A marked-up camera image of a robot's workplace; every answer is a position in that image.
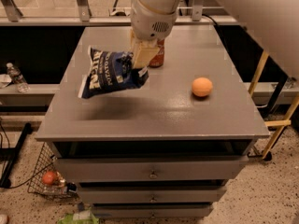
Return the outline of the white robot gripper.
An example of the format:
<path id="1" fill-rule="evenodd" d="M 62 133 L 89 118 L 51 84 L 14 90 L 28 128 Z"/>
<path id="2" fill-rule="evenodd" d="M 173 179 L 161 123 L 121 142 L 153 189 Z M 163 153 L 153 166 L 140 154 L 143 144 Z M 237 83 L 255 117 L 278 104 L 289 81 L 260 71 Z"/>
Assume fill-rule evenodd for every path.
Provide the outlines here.
<path id="1" fill-rule="evenodd" d="M 158 40 L 171 33 L 177 14 L 149 7 L 142 0 L 133 0 L 131 8 L 131 48 L 133 68 L 142 69 L 159 52 Z"/>

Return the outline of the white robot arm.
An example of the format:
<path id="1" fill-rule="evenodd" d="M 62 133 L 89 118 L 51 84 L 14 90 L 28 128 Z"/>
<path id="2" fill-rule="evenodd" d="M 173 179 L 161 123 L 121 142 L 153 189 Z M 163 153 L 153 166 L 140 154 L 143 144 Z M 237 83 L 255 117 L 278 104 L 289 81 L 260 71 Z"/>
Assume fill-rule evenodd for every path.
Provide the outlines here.
<path id="1" fill-rule="evenodd" d="M 171 33 L 181 0 L 131 0 L 131 24 L 140 40 Z M 189 0 L 194 21 L 202 14 L 236 22 L 290 77 L 299 77 L 299 0 Z"/>

